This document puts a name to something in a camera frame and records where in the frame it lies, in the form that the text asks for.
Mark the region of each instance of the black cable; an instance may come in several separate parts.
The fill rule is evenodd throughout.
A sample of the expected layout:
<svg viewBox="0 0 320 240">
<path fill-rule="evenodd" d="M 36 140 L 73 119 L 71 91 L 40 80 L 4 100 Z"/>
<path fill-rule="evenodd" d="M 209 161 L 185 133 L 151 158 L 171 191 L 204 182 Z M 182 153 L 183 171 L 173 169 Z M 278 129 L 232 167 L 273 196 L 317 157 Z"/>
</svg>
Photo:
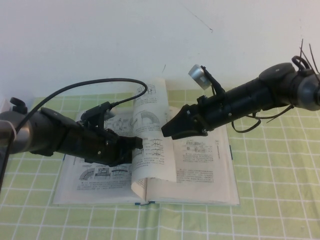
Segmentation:
<svg viewBox="0 0 320 240">
<path fill-rule="evenodd" d="M 127 99 L 118 101 L 118 102 L 114 102 L 112 104 L 112 107 L 115 107 L 119 104 L 123 104 L 125 102 L 131 101 L 133 99 L 139 98 L 140 96 L 142 96 L 143 94 L 145 94 L 148 90 L 148 86 L 143 82 L 143 81 L 139 81 L 139 80 L 135 80 L 135 79 L 131 79 L 131 78 L 103 78 L 103 79 L 97 79 L 97 80 L 89 80 L 89 81 L 82 81 L 82 82 L 78 82 L 75 84 L 71 84 L 69 86 L 65 86 L 61 89 L 59 89 L 58 91 L 55 91 L 54 93 L 52 93 L 51 95 L 47 96 L 45 99 L 43 99 L 38 105 L 36 105 L 25 117 L 24 119 L 19 123 L 19 125 L 16 127 L 15 131 L 18 134 L 18 132 L 20 131 L 20 129 L 26 124 L 26 122 L 32 117 L 33 114 L 35 114 L 39 108 L 41 108 L 45 103 L 47 103 L 49 100 L 51 100 L 52 98 L 54 98 L 55 96 L 59 95 L 60 93 L 63 93 L 67 90 L 70 89 L 74 89 L 80 86 L 85 86 L 85 85 L 90 85 L 90 84 L 100 84 L 100 83 L 109 83 L 109 82 L 128 82 L 128 83 L 136 83 L 136 84 L 140 84 L 142 86 L 144 86 L 144 90 L 143 92 L 129 97 Z"/>
<path fill-rule="evenodd" d="M 256 120 L 261 120 L 261 119 L 276 119 L 277 117 L 280 117 L 282 114 L 285 114 L 286 112 L 288 112 L 289 110 L 293 109 L 294 106 L 293 105 L 289 105 L 285 110 L 283 110 L 282 112 L 273 115 L 273 116 L 250 116 L 250 115 L 246 115 L 247 118 L 252 118 L 252 119 L 256 119 Z"/>
</svg>

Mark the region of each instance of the tablecloth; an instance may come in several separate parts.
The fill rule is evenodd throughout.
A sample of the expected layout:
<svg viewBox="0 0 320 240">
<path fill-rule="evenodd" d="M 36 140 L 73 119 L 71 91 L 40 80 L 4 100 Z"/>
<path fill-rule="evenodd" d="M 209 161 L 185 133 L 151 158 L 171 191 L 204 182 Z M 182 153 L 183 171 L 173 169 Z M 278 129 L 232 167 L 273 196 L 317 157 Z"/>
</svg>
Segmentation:
<svg viewBox="0 0 320 240">
<path fill-rule="evenodd" d="M 203 93 L 168 91 L 169 104 L 192 104 Z M 131 94 L 58 96 L 45 106 L 75 119 L 80 110 L 128 96 Z M 240 206 L 56 206 L 52 199 L 63 155 L 12 155 L 0 193 L 0 239 L 320 239 L 319 114 L 295 108 L 245 134 L 227 125 Z M 253 119 L 243 118 L 235 126 L 245 129 L 253 123 Z"/>
</svg>

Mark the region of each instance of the open book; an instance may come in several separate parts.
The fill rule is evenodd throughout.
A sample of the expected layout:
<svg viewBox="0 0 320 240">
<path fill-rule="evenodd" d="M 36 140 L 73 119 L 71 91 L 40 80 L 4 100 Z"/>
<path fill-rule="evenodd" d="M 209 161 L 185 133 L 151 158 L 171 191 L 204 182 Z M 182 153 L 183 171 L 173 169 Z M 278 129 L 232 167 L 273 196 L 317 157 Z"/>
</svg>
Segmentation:
<svg viewBox="0 0 320 240">
<path fill-rule="evenodd" d="M 143 139 L 143 149 L 133 151 L 132 164 L 108 167 L 66 155 L 53 203 L 238 205 L 226 127 L 206 137 L 163 137 L 161 127 L 178 111 L 169 108 L 165 80 L 150 82 L 133 108 L 118 108 L 104 123 L 121 136 Z"/>
</svg>

